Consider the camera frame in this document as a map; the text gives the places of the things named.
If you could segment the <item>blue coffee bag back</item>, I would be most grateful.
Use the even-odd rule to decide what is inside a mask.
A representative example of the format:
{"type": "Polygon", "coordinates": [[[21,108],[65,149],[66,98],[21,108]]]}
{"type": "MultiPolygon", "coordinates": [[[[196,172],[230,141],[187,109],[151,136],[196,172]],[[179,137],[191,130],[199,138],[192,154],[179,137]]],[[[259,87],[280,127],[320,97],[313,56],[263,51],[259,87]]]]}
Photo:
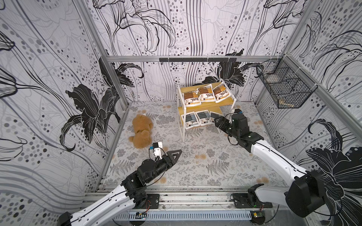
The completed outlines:
{"type": "Polygon", "coordinates": [[[222,117],[222,116],[223,116],[222,114],[219,114],[219,113],[210,111],[209,122],[210,122],[210,123],[215,123],[215,119],[216,119],[216,118],[219,118],[219,117],[222,117]]]}

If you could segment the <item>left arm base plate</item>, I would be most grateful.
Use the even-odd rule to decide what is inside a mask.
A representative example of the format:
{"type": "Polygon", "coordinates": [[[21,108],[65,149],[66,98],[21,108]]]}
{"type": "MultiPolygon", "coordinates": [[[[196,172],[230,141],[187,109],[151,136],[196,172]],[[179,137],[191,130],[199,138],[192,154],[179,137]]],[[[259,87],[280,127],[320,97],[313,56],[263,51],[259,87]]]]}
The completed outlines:
{"type": "Polygon", "coordinates": [[[147,198],[144,202],[137,204],[134,209],[138,210],[155,210],[158,209],[160,202],[160,194],[147,194],[147,198]]]}

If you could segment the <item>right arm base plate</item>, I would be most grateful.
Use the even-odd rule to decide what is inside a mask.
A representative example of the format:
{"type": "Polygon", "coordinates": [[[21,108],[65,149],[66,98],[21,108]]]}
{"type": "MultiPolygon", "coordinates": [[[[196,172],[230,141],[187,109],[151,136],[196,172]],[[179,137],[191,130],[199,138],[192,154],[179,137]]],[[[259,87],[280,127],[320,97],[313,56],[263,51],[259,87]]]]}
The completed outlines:
{"type": "Polygon", "coordinates": [[[271,202],[261,202],[256,195],[251,195],[249,193],[233,193],[230,196],[230,199],[233,201],[235,208],[259,208],[270,209],[273,207],[271,202]]]}

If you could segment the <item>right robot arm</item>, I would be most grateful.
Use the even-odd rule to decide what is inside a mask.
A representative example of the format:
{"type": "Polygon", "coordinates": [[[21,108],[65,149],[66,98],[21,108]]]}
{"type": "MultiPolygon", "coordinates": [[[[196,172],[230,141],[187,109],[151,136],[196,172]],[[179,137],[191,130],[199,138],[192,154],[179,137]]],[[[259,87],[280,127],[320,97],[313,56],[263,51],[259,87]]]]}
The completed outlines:
{"type": "Polygon", "coordinates": [[[237,111],[231,119],[215,118],[215,126],[229,137],[237,140],[238,146],[257,156],[277,172],[286,187],[257,184],[248,189],[247,202],[260,206],[270,202],[289,207],[296,215],[305,218],[326,203],[326,190],[322,175],[316,170],[308,171],[287,159],[272,147],[261,135],[249,129],[248,120],[237,111]]]}

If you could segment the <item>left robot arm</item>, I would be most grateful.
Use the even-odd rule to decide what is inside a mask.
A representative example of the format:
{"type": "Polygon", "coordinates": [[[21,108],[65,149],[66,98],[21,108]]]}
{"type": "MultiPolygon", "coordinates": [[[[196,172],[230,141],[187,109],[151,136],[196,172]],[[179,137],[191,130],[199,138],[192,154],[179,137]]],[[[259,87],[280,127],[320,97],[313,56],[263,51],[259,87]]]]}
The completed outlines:
{"type": "Polygon", "coordinates": [[[182,153],[182,150],[168,151],[155,160],[144,160],[137,170],[127,176],[113,191],[78,212],[63,213],[59,216],[57,225],[103,226],[125,211],[143,207],[147,199],[148,184],[171,169],[182,153]]]}

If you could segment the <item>blue coffee bag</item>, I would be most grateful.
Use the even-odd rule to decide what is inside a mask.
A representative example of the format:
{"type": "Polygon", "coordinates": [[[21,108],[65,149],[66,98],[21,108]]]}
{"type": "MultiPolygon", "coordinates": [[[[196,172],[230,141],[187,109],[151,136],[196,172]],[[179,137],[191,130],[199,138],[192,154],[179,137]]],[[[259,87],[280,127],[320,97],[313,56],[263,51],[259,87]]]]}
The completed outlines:
{"type": "Polygon", "coordinates": [[[195,112],[190,112],[185,115],[181,115],[182,122],[185,123],[185,129],[192,129],[200,126],[200,122],[195,112]]]}
{"type": "Polygon", "coordinates": [[[215,123],[215,119],[216,119],[216,118],[219,118],[219,117],[222,117],[222,116],[223,116],[222,114],[219,114],[219,113],[210,111],[209,122],[210,122],[210,123],[215,123]]]}
{"type": "Polygon", "coordinates": [[[210,113],[208,110],[198,111],[198,112],[195,112],[195,114],[198,118],[200,126],[206,126],[206,125],[211,124],[209,122],[210,113]]]}

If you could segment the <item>brown coffee bag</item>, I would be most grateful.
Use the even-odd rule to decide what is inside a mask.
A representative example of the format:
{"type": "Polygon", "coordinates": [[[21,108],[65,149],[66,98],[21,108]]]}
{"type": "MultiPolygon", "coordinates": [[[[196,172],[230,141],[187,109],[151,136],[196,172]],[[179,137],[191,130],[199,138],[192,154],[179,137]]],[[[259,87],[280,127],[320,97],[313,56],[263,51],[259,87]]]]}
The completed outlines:
{"type": "Polygon", "coordinates": [[[199,99],[201,103],[216,101],[216,97],[214,95],[213,87],[211,84],[197,88],[197,91],[199,93],[199,99]]]}
{"type": "Polygon", "coordinates": [[[201,105],[199,92],[197,90],[183,93],[183,99],[186,107],[195,107],[201,105]]]}
{"type": "Polygon", "coordinates": [[[216,87],[213,88],[213,93],[215,96],[215,102],[220,103],[231,96],[228,88],[224,85],[224,83],[220,83],[216,87]]]}

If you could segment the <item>blue coffee bag top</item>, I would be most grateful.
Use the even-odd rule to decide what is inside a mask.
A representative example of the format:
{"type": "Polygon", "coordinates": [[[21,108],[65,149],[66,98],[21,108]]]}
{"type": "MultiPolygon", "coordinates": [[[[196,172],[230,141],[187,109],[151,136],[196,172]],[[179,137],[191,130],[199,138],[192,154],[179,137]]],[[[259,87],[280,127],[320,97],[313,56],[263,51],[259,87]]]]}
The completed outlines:
{"type": "Polygon", "coordinates": [[[185,115],[181,115],[182,122],[185,123],[185,129],[192,129],[200,126],[200,122],[195,112],[190,112],[185,115]]]}

